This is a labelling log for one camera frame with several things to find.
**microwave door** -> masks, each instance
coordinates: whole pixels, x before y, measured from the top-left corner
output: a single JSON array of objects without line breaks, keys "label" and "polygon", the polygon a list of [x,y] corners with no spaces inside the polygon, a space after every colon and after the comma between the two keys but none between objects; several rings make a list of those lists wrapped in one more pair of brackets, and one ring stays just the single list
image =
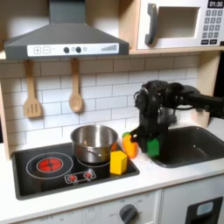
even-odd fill
[{"label": "microwave door", "polygon": [[207,1],[175,3],[141,2],[137,49],[201,46]]}]

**oven knob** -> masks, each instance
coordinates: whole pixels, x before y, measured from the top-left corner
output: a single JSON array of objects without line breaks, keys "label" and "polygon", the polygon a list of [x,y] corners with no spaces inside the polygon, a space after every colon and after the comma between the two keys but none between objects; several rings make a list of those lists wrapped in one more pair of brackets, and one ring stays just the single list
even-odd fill
[{"label": "oven knob", "polygon": [[124,224],[130,224],[137,217],[137,209],[133,205],[124,206],[119,213]]},{"label": "oven knob", "polygon": [[65,47],[65,48],[64,48],[64,52],[65,52],[65,53],[69,53],[69,48],[68,48],[68,47]]}]

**microwave keypad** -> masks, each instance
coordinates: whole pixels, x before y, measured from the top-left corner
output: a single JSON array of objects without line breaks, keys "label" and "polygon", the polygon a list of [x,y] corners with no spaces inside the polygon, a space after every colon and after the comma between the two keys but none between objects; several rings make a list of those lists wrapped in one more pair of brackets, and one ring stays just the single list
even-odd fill
[{"label": "microwave keypad", "polygon": [[202,45],[216,45],[221,29],[223,10],[207,10],[202,33]]}]

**digital clock display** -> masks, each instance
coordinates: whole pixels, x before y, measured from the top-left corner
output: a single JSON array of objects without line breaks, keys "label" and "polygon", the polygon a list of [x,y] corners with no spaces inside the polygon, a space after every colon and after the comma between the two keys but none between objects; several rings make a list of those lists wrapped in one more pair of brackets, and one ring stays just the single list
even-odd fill
[{"label": "digital clock display", "polygon": [[223,0],[208,0],[208,9],[223,9],[224,1]]}]

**gray range hood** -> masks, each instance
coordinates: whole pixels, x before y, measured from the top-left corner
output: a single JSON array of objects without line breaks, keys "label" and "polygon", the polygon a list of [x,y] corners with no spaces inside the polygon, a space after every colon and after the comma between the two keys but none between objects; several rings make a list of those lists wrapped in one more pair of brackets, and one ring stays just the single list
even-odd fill
[{"label": "gray range hood", "polygon": [[85,0],[50,0],[50,24],[4,42],[7,60],[129,54],[129,43],[86,25]]}]

